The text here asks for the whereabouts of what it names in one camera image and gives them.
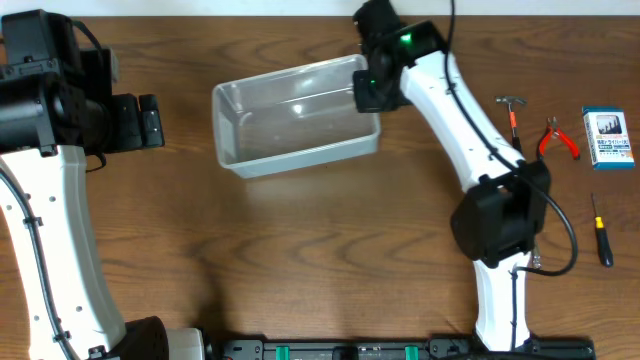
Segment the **clear plastic storage container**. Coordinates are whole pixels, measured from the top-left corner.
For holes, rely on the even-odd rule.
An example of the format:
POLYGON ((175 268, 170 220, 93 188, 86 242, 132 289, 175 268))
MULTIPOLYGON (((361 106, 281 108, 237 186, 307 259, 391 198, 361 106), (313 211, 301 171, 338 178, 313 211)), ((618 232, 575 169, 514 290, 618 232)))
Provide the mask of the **clear plastic storage container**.
POLYGON ((217 85, 219 165, 248 179, 375 153, 380 118, 354 101, 353 74, 366 68, 354 54, 217 85))

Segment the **small claw hammer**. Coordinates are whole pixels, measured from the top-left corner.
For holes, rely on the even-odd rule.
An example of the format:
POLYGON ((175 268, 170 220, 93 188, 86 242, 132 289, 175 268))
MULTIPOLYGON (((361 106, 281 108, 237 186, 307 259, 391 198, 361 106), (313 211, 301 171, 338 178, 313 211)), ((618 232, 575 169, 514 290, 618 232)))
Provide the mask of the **small claw hammer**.
POLYGON ((495 98, 495 101, 498 104, 505 104, 507 106, 510 129, 511 129, 511 142, 513 147, 517 151, 522 152, 522 145, 521 145, 520 137, 518 135, 518 124, 517 124, 516 112, 514 107, 516 104, 525 106, 527 104, 527 101, 524 98, 518 97, 518 96, 497 96, 495 98))

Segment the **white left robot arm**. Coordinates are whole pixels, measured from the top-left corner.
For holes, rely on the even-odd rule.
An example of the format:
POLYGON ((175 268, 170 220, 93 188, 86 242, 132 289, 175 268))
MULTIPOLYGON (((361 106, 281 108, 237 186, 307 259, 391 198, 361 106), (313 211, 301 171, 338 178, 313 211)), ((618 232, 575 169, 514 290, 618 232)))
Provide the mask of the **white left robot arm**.
POLYGON ((206 359, 197 328, 127 321, 106 283, 88 206, 89 157, 162 147, 153 95, 115 94, 113 51, 44 10, 1 19, 1 210, 15 251, 33 359, 206 359))

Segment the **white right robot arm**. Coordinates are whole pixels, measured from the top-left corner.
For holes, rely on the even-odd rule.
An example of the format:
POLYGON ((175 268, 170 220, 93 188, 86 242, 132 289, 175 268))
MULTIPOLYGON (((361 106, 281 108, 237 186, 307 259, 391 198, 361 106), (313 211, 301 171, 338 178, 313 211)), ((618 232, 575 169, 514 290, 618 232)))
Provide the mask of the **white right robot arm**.
POLYGON ((515 351, 531 338, 520 302, 521 268, 530 264, 546 205, 550 175, 527 162, 497 131, 471 94, 435 25, 404 23, 388 0, 366 1, 353 22, 367 67, 353 75, 361 113, 412 105, 448 155, 464 197, 450 219, 454 239, 474 266, 475 335, 491 352, 515 351))

